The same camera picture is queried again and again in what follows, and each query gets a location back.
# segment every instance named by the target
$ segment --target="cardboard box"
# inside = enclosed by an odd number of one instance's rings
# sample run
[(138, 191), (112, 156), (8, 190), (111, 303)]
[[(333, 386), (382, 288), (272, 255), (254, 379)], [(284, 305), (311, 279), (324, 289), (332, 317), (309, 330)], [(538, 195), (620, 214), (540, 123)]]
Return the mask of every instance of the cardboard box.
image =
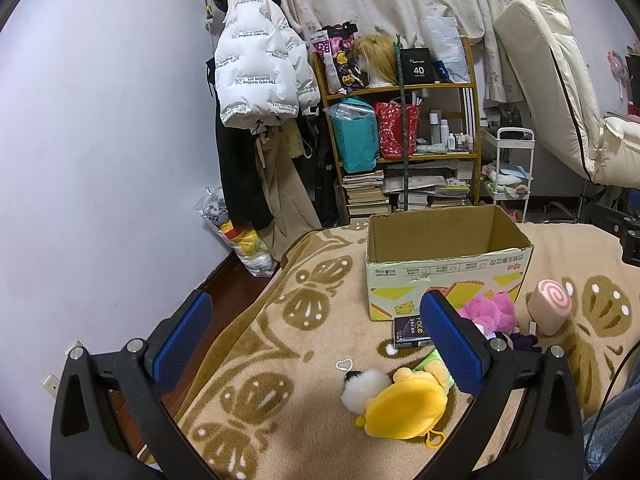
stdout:
[(367, 288), (373, 321), (420, 314), (439, 290), (455, 308), (478, 295), (516, 301), (533, 245), (498, 206), (450, 207), (372, 216)]

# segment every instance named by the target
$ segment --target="blanket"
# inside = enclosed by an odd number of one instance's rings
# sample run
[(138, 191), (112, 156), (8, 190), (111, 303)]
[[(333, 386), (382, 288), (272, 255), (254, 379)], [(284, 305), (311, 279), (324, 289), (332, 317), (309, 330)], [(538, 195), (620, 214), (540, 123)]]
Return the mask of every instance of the blanket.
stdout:
[[(562, 283), (573, 300), (572, 316), (541, 344), (565, 349), (580, 406), (593, 415), (626, 350), (640, 338), (640, 269), (623, 264), (619, 241), (595, 227), (522, 229), (535, 248), (516, 302), (518, 324), (528, 330), (526, 298), (540, 280)], [(368, 437), (340, 403), (344, 372), (338, 361), (392, 372), (429, 351), (393, 351), (391, 323), (369, 320), (365, 259), (362, 226), (308, 234), (257, 302), (210, 348), (178, 423), (222, 478), (410, 479), (434, 455), (419, 439)], [(628, 374), (622, 373), (614, 395)], [(521, 396), (511, 394), (477, 466), (498, 455)], [(471, 402), (453, 387), (435, 429), (451, 434)]]

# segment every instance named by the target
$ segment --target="metal screw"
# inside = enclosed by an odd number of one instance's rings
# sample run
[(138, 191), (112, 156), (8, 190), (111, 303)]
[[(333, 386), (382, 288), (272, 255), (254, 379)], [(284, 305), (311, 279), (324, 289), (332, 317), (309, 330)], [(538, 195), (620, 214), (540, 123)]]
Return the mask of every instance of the metal screw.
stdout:
[(562, 350), (561, 346), (553, 345), (551, 347), (551, 355), (557, 358), (564, 357), (564, 350)]
[(142, 339), (132, 339), (127, 343), (127, 350), (132, 354), (135, 354), (136, 352), (140, 352), (144, 345), (145, 342), (142, 341)]
[(491, 339), (491, 348), (493, 348), (496, 352), (504, 352), (507, 349), (507, 343), (505, 343), (499, 337)]
[(84, 354), (84, 349), (81, 346), (76, 346), (69, 352), (69, 357), (76, 361), (82, 357), (82, 354)]

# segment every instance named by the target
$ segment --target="blue gripper pad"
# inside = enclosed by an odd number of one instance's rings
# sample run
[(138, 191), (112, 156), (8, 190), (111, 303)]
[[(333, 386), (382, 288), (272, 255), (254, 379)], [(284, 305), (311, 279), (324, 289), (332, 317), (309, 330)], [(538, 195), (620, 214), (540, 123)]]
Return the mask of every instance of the blue gripper pad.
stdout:
[(420, 319), (460, 391), (477, 397), (491, 364), (484, 336), (437, 291), (422, 297)]
[(194, 290), (176, 313), (162, 320), (149, 336), (145, 369), (158, 396), (175, 390), (212, 315), (210, 295)]

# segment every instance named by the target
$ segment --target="white plastic bag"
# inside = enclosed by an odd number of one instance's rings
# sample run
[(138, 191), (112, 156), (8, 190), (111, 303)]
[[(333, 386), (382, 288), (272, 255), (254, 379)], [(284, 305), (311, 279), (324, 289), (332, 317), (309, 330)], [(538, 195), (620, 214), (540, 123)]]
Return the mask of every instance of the white plastic bag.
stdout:
[(242, 264), (252, 275), (259, 278), (273, 276), (278, 263), (273, 259), (267, 245), (253, 228), (235, 228), (229, 220), (222, 188), (213, 192), (207, 187), (203, 196), (193, 208), (205, 222), (231, 247)]
[(422, 24), (431, 54), (437, 60), (434, 64), (438, 74), (453, 83), (470, 83), (471, 76), (458, 31), (458, 20), (443, 16), (425, 16)]

